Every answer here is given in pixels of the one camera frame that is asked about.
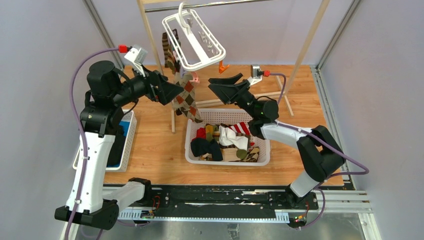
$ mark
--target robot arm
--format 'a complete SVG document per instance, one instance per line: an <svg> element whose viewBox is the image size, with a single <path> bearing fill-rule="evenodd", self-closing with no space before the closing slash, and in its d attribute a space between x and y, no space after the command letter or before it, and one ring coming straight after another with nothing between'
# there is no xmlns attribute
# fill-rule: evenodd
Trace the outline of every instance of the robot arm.
<svg viewBox="0 0 424 240"><path fill-rule="evenodd" d="M305 170L287 186L285 195L285 200L295 208L307 194L325 181L346 160L324 145L322 150L317 149L321 143L311 137L311 134L341 151L324 126L305 128L278 121L277 101L266 96L255 98L249 92L250 86L260 81L258 75L261 74L259 67L254 65L251 72L252 77L240 83L236 82L243 76L241 73L230 78L210 78L208 87L224 104L236 104L252 117L248 124L253 136L274 140L299 150Z"/></svg>
<svg viewBox="0 0 424 240"><path fill-rule="evenodd" d="M103 181L111 149L120 144L118 139L122 140L118 138L123 132L119 125L124 116L122 106L136 103L142 96L166 105L183 91L181 86L169 83L158 71L143 67L146 53L135 45L125 55L134 68L135 77L131 79L110 61L98 61L90 66L87 75L90 91L85 94L85 108L79 116L87 139L88 158L84 161L83 154L79 155L80 164L71 193L66 205L56 209L55 219L67 222L77 204L73 223L109 230L117 221L120 211L134 202L151 198L151 183L141 178L131 178L120 189L103 196ZM82 188L81 196L76 200L79 188Z"/></svg>

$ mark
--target sock hanger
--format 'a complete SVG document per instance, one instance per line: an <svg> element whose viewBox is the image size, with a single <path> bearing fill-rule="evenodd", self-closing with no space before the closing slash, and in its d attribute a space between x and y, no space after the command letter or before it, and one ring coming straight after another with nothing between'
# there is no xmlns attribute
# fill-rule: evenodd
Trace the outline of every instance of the sock hanger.
<svg viewBox="0 0 424 240"><path fill-rule="evenodd" d="M226 50L214 37L208 27L206 27L206 25L200 19L199 15L195 10L188 9L182 11L184 4L184 1L179 4L178 13L165 17L162 20L162 25L165 28L165 31L168 36L170 36L169 40L173 48L176 50L175 52L178 55L178 58L180 59L181 67L183 67L186 71L194 72L223 60L226 56ZM178 44L178 41L175 38L169 25L169 22L173 20L176 20L179 26L181 27L182 32L187 37L188 42L190 43L194 52L199 58L199 62L191 64L187 60L184 51ZM192 26L195 25L198 25L200 27L200 31L198 31L200 39L202 43L206 44L207 51L213 56L209 57L204 48L202 47L201 43L197 40L195 34L192 31Z"/></svg>

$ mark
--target grey floor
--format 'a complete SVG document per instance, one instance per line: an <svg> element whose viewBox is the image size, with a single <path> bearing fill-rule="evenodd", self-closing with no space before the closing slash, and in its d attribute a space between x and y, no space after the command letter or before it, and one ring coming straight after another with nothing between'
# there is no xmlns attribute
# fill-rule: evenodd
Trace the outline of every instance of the grey floor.
<svg viewBox="0 0 424 240"><path fill-rule="evenodd" d="M316 213L308 214L309 221ZM77 240L95 239L98 229L80 227ZM284 223L228 223L154 221L143 227L116 224L101 240L364 240L361 223L355 213L327 213L313 226L302 231Z"/></svg>

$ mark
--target wooden table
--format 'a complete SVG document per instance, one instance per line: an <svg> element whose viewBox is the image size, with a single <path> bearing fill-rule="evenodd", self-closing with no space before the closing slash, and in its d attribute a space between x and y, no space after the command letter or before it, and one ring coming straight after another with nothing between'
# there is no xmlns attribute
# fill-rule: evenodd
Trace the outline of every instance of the wooden table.
<svg viewBox="0 0 424 240"><path fill-rule="evenodd" d="M146 66L155 70L156 66ZM262 70L290 74L293 66L262 65ZM173 81L172 73L164 68L165 75ZM132 77L129 68L125 73ZM208 88L209 78L227 78L242 73L250 76L249 65L231 65L223 74L218 66L212 65L197 72L200 84L196 86L196 100L216 99ZM279 89L275 77L264 77L252 86L254 94L275 92ZM288 93L294 117L290 117L284 103L279 106L279 120L300 127L326 125L320 99L309 66L301 66ZM220 108L237 108L225 105ZM271 141L271 159L265 166L219 166L191 164L185 159L185 136L187 118L175 119L176 133L171 133L171 104L162 106L146 97L140 98L134 109L137 128L132 143L130 160L126 172L107 172L104 182L124 184L132 177L151 180L154 185L288 185L304 170L299 152L280 142ZM326 186L342 186L341 176L331 178Z"/></svg>

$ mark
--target wire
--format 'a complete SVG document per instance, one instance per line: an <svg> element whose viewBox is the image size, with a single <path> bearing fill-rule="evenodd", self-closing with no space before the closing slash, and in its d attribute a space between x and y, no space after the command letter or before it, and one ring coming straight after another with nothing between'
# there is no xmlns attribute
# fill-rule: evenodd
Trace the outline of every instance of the wire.
<svg viewBox="0 0 424 240"><path fill-rule="evenodd" d="M134 101L134 106L131 107L131 109L129 109L128 111L126 111L123 116L125 116L126 114L128 114L129 112L131 112L132 110L134 110L134 108L137 106L137 104L139 103L139 100L137 99L136 101Z"/></svg>
<svg viewBox="0 0 424 240"><path fill-rule="evenodd" d="M343 152L341 152L341 151L339 151L339 150L335 149L335 148L334 148L334 147L332 147L330 144L326 143L324 140L322 140L321 138L319 138L318 136L316 136L316 135L315 135L315 134L313 134L312 132L308 132L308 131L303 130L303 129L301 129L301 128L298 128L298 127L296 127L296 126L292 126L292 125L284 124L284 123L282 123L282 122L278 122L277 124L278 124L279 126L282 126L282 127L288 128L288 129L292 129L292 130L295 130L295 131L299 131L299 132L301 132L301 133L303 133L303 134L306 134L306 135L310 136L311 138L313 138L313 139L317 140L320 144L322 144L322 145L323 145L323 146L325 146L326 148L330 149L331 151L333 151L334 153L336 153L336 154L337 154L337 155L339 155L340 157L342 157L342 158L344 158L344 159L348 160L349 162L351 162L351 163L355 164L356 166L360 167L361 169L363 169L363 171L347 171L347 172L338 172L338 173L333 173L333 174L331 174L329 177L327 177L327 179L326 179L326 180L328 180L328 179L330 179L330 178L332 178L332 177L335 177L335 176L341 176L341 175L365 175L365 174L368 174L368 173L370 172L370 170L369 170L369 169L368 169L365 165L363 165L362 163L360 163L360 162L356 161L355 159L351 158L350 156L347 156L347 155L346 155L346 154L344 154ZM319 219L319 218L323 215L323 212L324 212L324 209L325 209L325 206L326 206L326 198L325 198L325 196L324 196L324 192L323 192L320 188L318 188L319 186L321 186L321 184L323 184L323 182L319 183L318 185L316 185L316 186L313 188L313 190L320 191L320 192L321 192L321 194L322 194L322 209L321 209L321 212L318 214L318 216L317 216L317 217L316 217L316 218L315 218L312 222L310 222L309 224L307 224L307 225L303 226L303 228L309 227L309 226L311 226L312 224L316 223L316 222L317 222L317 220L318 220L318 219Z"/></svg>
<svg viewBox="0 0 424 240"><path fill-rule="evenodd" d="M309 202L308 201L306 201L305 202L306 203L306 206L307 206L307 208L306 208L306 212L304 213L304 214L302 214L301 216L304 216L304 217L306 217L306 215L308 214L308 212L309 212Z"/></svg>
<svg viewBox="0 0 424 240"><path fill-rule="evenodd" d="M261 98L267 98L269 100L274 100L274 99L270 98L269 96L260 96L260 97L256 98L256 100L259 100Z"/></svg>
<svg viewBox="0 0 424 240"><path fill-rule="evenodd" d="M78 123L78 130L79 130L79 134L81 135L81 141L82 141L82 153L83 153L83 161L82 161L82 170L81 170L81 176L79 177L79 182L78 182L78 188L76 190L76 195L75 195L75 203L73 204L73 208L72 208L72 212L70 213L70 217L69 217L69 221L67 222L67 226L66 226L66 230L65 230L65 240L69 239L69 232L71 229L71 225L72 222L74 220L75 217L75 213L77 212L77 208L78 208L78 203L76 202L77 200L80 199L81 197L81 191L83 190L83 182L84 182L84 178L86 176L86 168L87 168L87 158L88 158L88 149L87 149L87 137L86 137L86 133L84 132L84 128L83 125L80 121L80 117L77 113L77 107L75 106L75 101L74 101L74 83L75 83L75 79L77 78L77 74L80 71L80 69L83 67L83 65L90 60L91 58L102 54L102 53L107 53L107 52L112 52L112 51L118 51L119 48L118 47L114 47L114 48L107 48L98 52L95 52L91 55L89 55L88 57L86 57L76 68L75 72L72 75L72 78L70 80L70 85L69 85L69 101L70 101L70 108L72 109L72 113L73 116L75 118L75 120Z"/></svg>
<svg viewBox="0 0 424 240"><path fill-rule="evenodd" d="M159 200L157 200L157 206L156 206L156 210L158 210L159 206L161 205L161 197L160 196L154 196L154 198L159 199Z"/></svg>
<svg viewBox="0 0 424 240"><path fill-rule="evenodd" d="M156 200L154 198L152 198L152 200L153 200L153 206L151 206L151 210L155 208L155 204L156 204Z"/></svg>
<svg viewBox="0 0 424 240"><path fill-rule="evenodd" d="M281 99L283 98L284 89L286 88L287 77L286 77L286 75L284 75L282 73L275 73L275 72L271 72L269 75L270 76L281 76L281 77L284 78L284 82L282 83L281 93L279 94L278 101L277 101L277 103L280 104Z"/></svg>
<svg viewBox="0 0 424 240"><path fill-rule="evenodd" d="M314 223L316 223L318 221L318 219L320 219L321 216L324 213L324 209L326 208L326 196L324 195L324 192L320 188L317 188L316 190L319 191L321 193L321 195L322 195L322 208L321 208L321 211L319 212L318 216L313 221L311 221L310 223L306 224L305 226L299 227L298 228L299 231L302 230L302 229L304 229L304 228L308 228L311 225L313 225Z"/></svg>
<svg viewBox="0 0 424 240"><path fill-rule="evenodd" d="M322 140L321 138L319 138L315 134L313 134L311 132L308 132L306 130L303 130L301 128L298 128L296 126L284 124L282 122L278 122L277 124L279 126L282 126L282 127L288 128L288 129L292 129L292 130L296 130L296 131L299 131L299 132L301 132L303 134L306 134L306 135L310 136L311 138L317 140L320 144L322 144L326 148L328 148L331 151L333 151L335 154L339 155L340 157L348 160L349 162L351 162L351 163L355 164L356 166L360 167L361 169L363 169L363 171L347 171L347 172L334 173L334 174L331 174L327 179L332 178L332 177L335 177L335 176L340 176L340 175L365 175L365 174L368 174L370 172L370 170L365 165L363 165L362 163L356 161L355 159L351 158L350 156L347 156L343 152L335 149L334 147L332 147L330 144L326 143L324 140Z"/></svg>

